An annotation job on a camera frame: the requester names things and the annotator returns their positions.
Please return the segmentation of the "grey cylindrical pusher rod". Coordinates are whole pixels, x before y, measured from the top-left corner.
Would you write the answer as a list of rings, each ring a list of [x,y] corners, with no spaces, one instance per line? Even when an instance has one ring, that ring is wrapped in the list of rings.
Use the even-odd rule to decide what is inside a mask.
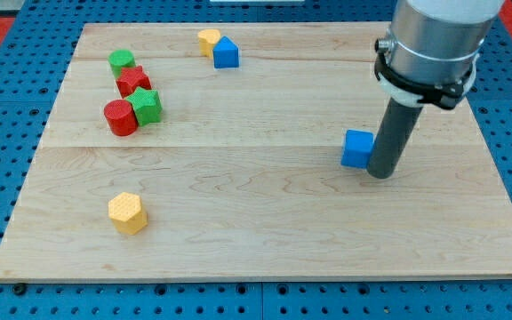
[[[394,99],[388,102],[367,165],[371,176],[386,179],[394,173],[422,109],[405,106]]]

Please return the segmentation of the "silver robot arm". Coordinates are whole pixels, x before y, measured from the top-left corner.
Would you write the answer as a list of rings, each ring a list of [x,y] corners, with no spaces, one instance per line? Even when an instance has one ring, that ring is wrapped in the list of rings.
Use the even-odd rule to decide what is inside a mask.
[[[367,171],[390,177],[422,109],[452,110],[476,80],[479,50],[503,0],[398,0],[376,40],[374,75],[389,102]]]

